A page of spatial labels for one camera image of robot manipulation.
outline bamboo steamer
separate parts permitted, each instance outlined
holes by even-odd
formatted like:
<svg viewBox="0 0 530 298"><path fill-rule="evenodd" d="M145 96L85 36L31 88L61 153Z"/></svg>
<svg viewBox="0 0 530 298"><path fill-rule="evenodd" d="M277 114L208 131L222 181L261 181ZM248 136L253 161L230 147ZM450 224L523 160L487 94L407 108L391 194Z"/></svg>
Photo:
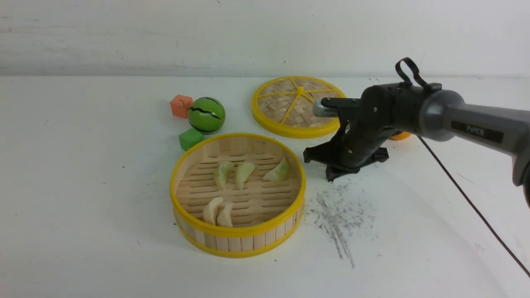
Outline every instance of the bamboo steamer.
<svg viewBox="0 0 530 298"><path fill-rule="evenodd" d="M291 138L314 138L339 129L339 121L313 115L322 98L345 98L336 86L309 76L286 76L261 85L252 97L252 115L267 130Z"/></svg>
<svg viewBox="0 0 530 298"><path fill-rule="evenodd" d="M290 166L288 178L263 181L283 157ZM236 166L254 162L256 169L242 190L234 187L234 172L226 189L215 184L213 173L223 161ZM188 241L213 255L241 258L267 252L295 231L303 212L305 183L298 158L282 143L260 135L226 134L195 145L180 158L170 193L176 222ZM232 203L234 227L202 221L202 209L215 197Z"/></svg>

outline white table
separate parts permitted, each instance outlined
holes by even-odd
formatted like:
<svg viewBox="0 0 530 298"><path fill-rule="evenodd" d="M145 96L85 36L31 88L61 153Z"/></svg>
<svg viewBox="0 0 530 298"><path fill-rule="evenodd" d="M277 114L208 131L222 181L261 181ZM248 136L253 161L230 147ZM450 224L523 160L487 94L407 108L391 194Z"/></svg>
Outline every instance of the white table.
<svg viewBox="0 0 530 298"><path fill-rule="evenodd" d="M266 80L0 77L0 296L528 297L530 281L413 137L388 141L388 161L334 183L324 166L304 164L304 221L271 252L225 259L189 244L168 194L183 153L178 135L189 128L171 116L173 96L216 97L228 115L221 133L272 136L300 158L331 137L288 139L261 128L250 96ZM378 84L326 80L351 97ZM507 106L530 83L437 81L469 101L510 92ZM457 140L433 148L530 266L530 211L511 185L509 160ZM337 214L344 244L323 229L330 223L317 196Z"/></svg>

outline robotic arm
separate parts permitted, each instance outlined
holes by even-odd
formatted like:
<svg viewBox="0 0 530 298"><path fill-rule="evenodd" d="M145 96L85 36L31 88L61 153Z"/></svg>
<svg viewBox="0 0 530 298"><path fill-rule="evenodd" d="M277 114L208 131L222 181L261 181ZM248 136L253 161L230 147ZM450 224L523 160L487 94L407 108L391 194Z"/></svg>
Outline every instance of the robotic arm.
<svg viewBox="0 0 530 298"><path fill-rule="evenodd" d="M401 70L405 62L411 80ZM323 98L315 102L318 117L338 117L340 128L329 142L306 148L304 161L326 164L329 181L374 162L384 162L388 152L380 146L391 136L409 132L439 142L458 136L509 154L512 181L524 186L530 206L530 111L466 104L456 92L439 83L426 83L410 58L395 66L403 82L364 90L360 99Z"/></svg>

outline toy watermelon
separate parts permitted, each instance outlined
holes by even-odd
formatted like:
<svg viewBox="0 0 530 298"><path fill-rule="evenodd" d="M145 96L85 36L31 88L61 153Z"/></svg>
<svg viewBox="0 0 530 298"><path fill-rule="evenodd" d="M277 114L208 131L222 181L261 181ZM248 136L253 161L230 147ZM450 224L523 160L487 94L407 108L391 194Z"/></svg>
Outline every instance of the toy watermelon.
<svg viewBox="0 0 530 298"><path fill-rule="evenodd" d="M211 97L196 99L188 111L190 124L201 133L208 135L218 131L225 122L225 108Z"/></svg>

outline label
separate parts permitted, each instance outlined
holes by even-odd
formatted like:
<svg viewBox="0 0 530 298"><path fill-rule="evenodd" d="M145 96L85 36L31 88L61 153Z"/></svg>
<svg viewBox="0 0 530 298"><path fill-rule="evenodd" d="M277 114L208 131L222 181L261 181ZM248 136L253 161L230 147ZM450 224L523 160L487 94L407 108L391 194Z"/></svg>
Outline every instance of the label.
<svg viewBox="0 0 530 298"><path fill-rule="evenodd" d="M504 133L498 130L488 129L459 121L451 121L451 128L475 137L487 139L495 143L502 143Z"/></svg>

